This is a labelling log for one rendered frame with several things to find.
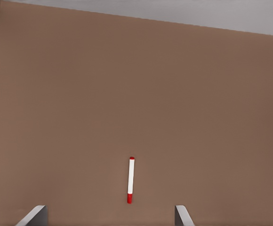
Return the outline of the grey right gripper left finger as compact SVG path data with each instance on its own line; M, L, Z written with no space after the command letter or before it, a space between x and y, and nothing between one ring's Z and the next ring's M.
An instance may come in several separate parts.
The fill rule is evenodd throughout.
M37 205L15 226L48 226L48 207Z

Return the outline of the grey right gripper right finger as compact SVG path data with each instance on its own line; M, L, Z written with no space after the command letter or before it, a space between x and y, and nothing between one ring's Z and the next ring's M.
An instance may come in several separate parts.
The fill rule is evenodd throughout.
M195 226L187 208L184 205L175 206L175 226Z

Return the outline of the white marker with red cap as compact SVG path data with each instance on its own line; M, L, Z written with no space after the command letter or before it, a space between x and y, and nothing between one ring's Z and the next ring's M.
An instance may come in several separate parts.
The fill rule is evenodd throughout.
M134 183L134 167L135 167L135 158L131 156L129 158L129 168L128 168L128 191L127 191L127 203L132 203L133 196L133 183Z

